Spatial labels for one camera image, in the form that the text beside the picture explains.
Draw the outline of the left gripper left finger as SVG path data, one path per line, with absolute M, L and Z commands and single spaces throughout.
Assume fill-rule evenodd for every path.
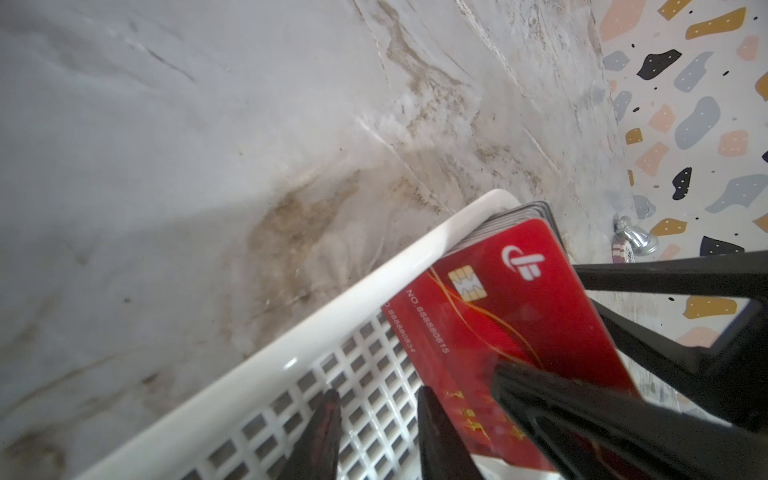
M 342 437 L 340 395 L 326 391 L 278 479 L 334 480 Z

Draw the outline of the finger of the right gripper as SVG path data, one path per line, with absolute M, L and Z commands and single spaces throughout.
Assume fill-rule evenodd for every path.
M 596 307 L 618 349 L 703 411 L 752 432 L 767 429 L 767 254 L 578 265 L 587 290 L 683 295 L 694 322 L 667 338 Z
M 500 362 L 491 394 L 566 479 L 619 479 L 603 452 L 650 479 L 764 479 L 767 440 L 591 384 Z

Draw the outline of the red VIP credit card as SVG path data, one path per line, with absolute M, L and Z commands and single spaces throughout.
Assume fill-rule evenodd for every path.
M 383 314 L 422 382 L 476 455 L 550 469 L 491 396 L 499 361 L 622 394 L 637 392 L 542 219 L 526 220 L 442 257 L 392 297 Z

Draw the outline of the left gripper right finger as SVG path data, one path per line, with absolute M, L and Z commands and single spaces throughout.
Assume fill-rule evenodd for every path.
M 417 393 L 418 446 L 424 480 L 482 480 L 477 465 L 433 389 Z

